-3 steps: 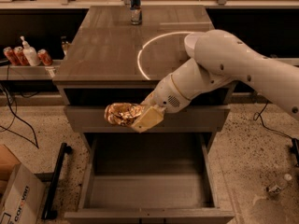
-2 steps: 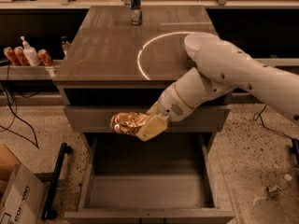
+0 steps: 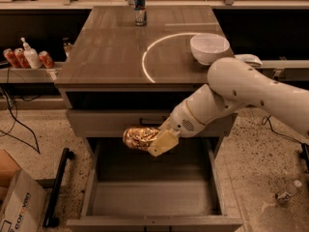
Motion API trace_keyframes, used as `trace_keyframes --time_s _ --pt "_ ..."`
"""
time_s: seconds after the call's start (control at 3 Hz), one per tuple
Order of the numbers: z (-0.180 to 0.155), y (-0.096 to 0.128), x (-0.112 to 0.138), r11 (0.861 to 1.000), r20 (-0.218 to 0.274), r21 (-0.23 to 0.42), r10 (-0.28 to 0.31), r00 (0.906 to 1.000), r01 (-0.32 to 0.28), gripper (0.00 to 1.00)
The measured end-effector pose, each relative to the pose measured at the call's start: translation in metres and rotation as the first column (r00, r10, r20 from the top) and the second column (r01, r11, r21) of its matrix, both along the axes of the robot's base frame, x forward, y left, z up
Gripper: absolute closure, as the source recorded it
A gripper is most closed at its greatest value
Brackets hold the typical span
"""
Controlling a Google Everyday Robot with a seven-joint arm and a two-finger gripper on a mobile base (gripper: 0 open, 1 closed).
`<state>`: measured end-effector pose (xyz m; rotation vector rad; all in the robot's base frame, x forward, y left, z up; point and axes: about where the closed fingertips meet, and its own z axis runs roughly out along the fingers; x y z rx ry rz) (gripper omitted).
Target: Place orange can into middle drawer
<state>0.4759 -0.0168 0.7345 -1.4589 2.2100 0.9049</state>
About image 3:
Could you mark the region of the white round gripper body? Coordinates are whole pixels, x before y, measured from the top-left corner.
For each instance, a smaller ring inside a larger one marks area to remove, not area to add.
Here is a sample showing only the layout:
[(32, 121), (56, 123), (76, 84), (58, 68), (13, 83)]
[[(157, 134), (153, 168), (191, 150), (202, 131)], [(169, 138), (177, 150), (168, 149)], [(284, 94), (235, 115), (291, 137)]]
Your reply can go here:
[(180, 137), (194, 137), (205, 129), (190, 112), (187, 100), (178, 104), (170, 114), (169, 122), (171, 127), (180, 133)]

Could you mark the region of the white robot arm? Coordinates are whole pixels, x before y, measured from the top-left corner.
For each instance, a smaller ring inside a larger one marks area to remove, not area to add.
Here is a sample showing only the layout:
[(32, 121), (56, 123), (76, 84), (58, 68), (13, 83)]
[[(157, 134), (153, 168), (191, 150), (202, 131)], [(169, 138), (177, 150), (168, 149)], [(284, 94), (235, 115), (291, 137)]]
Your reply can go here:
[(266, 77), (236, 58), (221, 58), (208, 70), (207, 83), (178, 104), (159, 127), (148, 152), (157, 157), (193, 137), (212, 121), (248, 104), (262, 108), (302, 134), (309, 133), (309, 91)]

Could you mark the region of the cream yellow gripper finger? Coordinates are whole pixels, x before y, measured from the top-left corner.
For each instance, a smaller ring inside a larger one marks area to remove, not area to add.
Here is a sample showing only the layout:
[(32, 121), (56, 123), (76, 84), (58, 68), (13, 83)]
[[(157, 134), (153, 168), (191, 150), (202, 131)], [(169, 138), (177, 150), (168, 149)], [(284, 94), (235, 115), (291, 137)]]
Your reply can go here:
[(163, 124), (159, 127), (159, 129), (162, 130), (169, 130), (171, 128), (170, 126), (170, 118), (167, 118)]
[(175, 130), (163, 130), (161, 131), (156, 140), (154, 140), (148, 148), (148, 152), (158, 157), (163, 153), (166, 153), (179, 144), (179, 133)]

